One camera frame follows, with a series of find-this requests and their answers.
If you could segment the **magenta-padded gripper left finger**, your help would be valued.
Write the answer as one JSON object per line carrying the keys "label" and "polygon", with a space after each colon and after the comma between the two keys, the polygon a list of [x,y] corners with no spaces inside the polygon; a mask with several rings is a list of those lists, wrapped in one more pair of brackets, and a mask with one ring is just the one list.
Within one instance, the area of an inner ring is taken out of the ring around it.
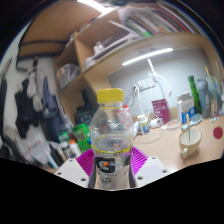
{"label": "magenta-padded gripper left finger", "polygon": [[77,159],[68,159],[55,172],[55,175],[78,186],[93,188],[96,181],[93,151],[89,149]]}

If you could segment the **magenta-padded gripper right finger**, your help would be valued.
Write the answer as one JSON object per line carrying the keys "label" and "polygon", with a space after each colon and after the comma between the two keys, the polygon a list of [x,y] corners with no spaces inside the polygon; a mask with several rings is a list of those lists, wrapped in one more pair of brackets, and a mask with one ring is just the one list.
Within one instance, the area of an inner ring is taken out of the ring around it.
{"label": "magenta-padded gripper right finger", "polygon": [[148,157],[138,148],[132,149],[130,163],[130,187],[140,188],[170,174],[156,156]]}

